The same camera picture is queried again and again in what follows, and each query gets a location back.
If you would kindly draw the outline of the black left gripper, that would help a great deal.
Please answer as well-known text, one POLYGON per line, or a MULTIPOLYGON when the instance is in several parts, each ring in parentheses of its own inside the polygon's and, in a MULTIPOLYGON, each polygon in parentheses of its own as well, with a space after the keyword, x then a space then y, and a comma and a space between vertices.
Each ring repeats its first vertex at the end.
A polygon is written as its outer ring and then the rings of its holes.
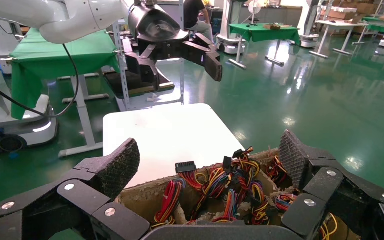
POLYGON ((138 3, 128 16, 128 25, 138 46, 123 46, 127 69, 140 76, 143 83, 160 90, 160 74, 156 61, 183 58, 204 67, 215 81, 221 82, 223 65, 216 46, 203 34, 197 33, 189 40, 189 33, 158 5, 138 3))

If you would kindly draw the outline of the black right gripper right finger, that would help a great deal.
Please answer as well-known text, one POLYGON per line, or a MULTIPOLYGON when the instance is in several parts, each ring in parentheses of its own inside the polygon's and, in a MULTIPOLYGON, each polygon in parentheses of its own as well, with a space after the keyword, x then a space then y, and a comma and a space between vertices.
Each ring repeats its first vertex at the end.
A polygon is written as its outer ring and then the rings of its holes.
POLYGON ((283 227, 311 240, 332 214, 363 240, 384 240, 384 188, 350 173, 328 151, 302 143, 290 130, 278 150, 300 191, 281 219, 283 227))

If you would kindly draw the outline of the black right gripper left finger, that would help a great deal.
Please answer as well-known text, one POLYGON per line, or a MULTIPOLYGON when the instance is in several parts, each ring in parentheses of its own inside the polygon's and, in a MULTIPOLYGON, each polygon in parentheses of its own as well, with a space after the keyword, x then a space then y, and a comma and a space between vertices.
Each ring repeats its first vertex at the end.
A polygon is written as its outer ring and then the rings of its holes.
POLYGON ((72 230, 85 240, 139 240, 150 223, 116 202, 138 171, 133 138, 86 158, 58 180, 0 202, 0 240, 48 240, 72 230))

